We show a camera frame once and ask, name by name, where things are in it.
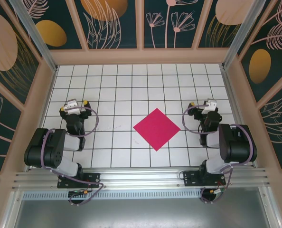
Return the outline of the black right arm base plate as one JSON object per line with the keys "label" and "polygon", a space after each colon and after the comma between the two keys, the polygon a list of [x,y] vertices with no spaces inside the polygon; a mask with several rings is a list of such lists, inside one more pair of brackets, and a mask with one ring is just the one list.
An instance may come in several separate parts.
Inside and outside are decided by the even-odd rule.
{"label": "black right arm base plate", "polygon": [[226,180],[223,174],[200,173],[200,171],[185,171],[183,172],[184,185],[192,186],[207,186],[214,187],[218,184],[226,185]]}

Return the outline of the aluminium corner post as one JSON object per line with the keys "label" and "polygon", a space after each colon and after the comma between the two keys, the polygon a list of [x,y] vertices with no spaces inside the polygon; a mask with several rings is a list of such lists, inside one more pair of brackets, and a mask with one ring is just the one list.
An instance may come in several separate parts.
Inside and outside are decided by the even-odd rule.
{"label": "aluminium corner post", "polygon": [[38,29],[36,28],[35,23],[25,9],[23,2],[21,0],[9,0],[9,2],[12,5],[13,9],[17,12],[18,17],[29,32],[31,38],[34,40],[37,48],[42,54],[42,57],[45,59],[50,69],[55,73],[57,65],[54,62],[52,55],[50,54],[47,45],[43,41]]}
{"label": "aluminium corner post", "polygon": [[243,20],[243,23],[241,24],[236,36],[234,37],[234,40],[231,46],[229,47],[229,50],[225,56],[224,61],[222,62],[222,69],[224,71],[226,71],[230,67],[231,63],[233,62],[233,59],[236,56],[239,48],[241,47],[249,31],[254,25],[256,19],[261,13],[265,5],[265,2],[266,0],[254,0],[252,2],[246,17]]}

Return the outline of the aluminium side rail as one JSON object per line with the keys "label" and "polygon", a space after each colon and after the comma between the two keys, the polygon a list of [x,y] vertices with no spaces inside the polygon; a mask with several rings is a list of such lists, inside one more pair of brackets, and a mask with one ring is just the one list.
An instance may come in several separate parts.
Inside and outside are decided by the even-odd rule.
{"label": "aluminium side rail", "polygon": [[242,166],[255,161],[257,148],[249,127],[242,123],[229,74],[222,70],[222,77],[234,118],[232,123],[222,121],[219,125],[220,156],[226,163],[225,170],[230,166]]}

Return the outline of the magenta square cloth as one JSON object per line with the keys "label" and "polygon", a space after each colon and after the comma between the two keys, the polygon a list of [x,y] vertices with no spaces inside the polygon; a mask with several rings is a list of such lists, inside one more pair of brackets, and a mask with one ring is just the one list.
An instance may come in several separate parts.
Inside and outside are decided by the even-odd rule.
{"label": "magenta square cloth", "polygon": [[133,128],[155,151],[180,131],[180,128],[158,108]]}

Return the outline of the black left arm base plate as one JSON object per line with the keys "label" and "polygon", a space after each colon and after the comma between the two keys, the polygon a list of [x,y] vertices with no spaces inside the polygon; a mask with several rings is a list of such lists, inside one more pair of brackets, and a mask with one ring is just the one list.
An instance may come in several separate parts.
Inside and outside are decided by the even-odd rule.
{"label": "black left arm base plate", "polygon": [[100,173],[84,173],[82,177],[75,176],[75,179],[86,182],[94,182],[94,184],[87,185],[73,181],[66,177],[58,176],[57,188],[58,189],[86,189],[86,188],[99,188],[98,182],[100,181]]}

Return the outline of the brushed metal panel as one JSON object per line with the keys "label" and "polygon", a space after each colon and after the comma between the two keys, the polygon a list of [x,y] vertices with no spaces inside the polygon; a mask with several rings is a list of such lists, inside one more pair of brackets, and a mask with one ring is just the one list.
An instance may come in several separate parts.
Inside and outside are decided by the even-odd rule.
{"label": "brushed metal panel", "polygon": [[198,199],[24,201],[15,228],[270,228],[257,199],[207,205]]}

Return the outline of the aluminium mounting rail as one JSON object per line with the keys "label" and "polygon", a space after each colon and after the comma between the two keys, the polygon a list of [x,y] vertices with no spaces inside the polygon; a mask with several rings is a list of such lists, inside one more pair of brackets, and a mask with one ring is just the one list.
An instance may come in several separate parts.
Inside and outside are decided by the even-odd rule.
{"label": "aluminium mounting rail", "polygon": [[[155,190],[182,189],[183,171],[195,167],[143,167],[143,168],[89,168],[85,172],[100,174],[104,190]],[[56,190],[57,175],[44,169],[31,169],[15,174],[11,187],[14,190]],[[269,187],[270,181],[264,168],[235,167],[232,174],[225,174],[231,188]]]}

